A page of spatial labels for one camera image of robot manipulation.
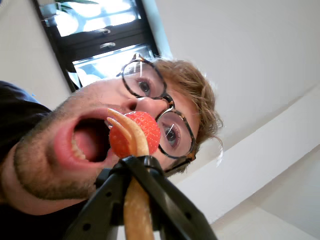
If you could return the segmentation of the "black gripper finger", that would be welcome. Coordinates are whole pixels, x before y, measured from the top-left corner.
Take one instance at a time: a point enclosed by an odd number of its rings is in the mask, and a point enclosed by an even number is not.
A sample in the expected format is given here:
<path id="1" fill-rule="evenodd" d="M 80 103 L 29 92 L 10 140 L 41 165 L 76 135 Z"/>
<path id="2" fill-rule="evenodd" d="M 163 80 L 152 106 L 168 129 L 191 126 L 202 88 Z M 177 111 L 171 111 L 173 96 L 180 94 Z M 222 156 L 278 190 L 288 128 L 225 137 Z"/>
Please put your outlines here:
<path id="1" fill-rule="evenodd" d="M 117 239 L 118 227 L 124 224 L 123 204 L 132 176 L 128 161 L 136 159 L 129 156 L 115 167 L 102 170 L 94 183 L 96 192 L 68 227 L 65 240 Z"/>
<path id="2" fill-rule="evenodd" d="M 217 239 L 204 214 L 166 178 L 155 157 L 130 156 L 129 170 L 151 197 L 162 240 Z"/>

